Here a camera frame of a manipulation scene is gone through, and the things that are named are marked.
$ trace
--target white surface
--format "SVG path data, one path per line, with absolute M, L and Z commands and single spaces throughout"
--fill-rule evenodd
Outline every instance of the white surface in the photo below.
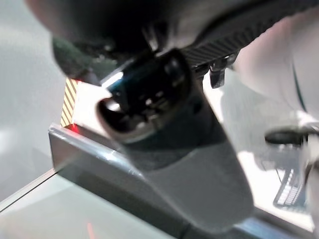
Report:
M 313 230 L 310 215 L 273 205 L 281 182 L 275 169 L 282 173 L 290 164 L 298 165 L 297 150 L 280 151 L 265 143 L 264 133 L 279 126 L 311 121 L 307 114 L 295 112 L 282 102 L 256 94 L 239 81 L 239 74 L 227 70 L 225 86 L 209 87 L 208 75 L 204 88 L 218 119 L 233 143 L 252 190 L 255 206 L 308 231 Z
M 0 83 L 2 201 L 52 167 L 47 130 L 60 122 L 65 85 L 23 0 L 0 1 Z
M 0 214 L 1 239 L 172 239 L 58 175 Z

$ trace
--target yellow and black striped label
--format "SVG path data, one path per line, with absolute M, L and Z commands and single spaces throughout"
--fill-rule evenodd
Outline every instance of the yellow and black striped label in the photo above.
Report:
M 61 116 L 61 125 L 63 127 L 72 123 L 77 87 L 77 81 L 68 78 L 66 79 L 63 110 Z

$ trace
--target white wall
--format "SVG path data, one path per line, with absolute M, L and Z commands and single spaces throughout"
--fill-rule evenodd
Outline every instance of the white wall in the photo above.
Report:
M 0 200 L 51 168 L 47 129 L 60 122 L 64 85 L 49 33 L 23 0 L 1 0 Z

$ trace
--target red light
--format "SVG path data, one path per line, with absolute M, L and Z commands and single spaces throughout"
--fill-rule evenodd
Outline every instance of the red light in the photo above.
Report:
M 78 126 L 76 124 L 72 124 L 72 127 L 71 127 L 71 130 L 75 133 L 78 133 L 79 132 L 79 129 L 78 129 Z

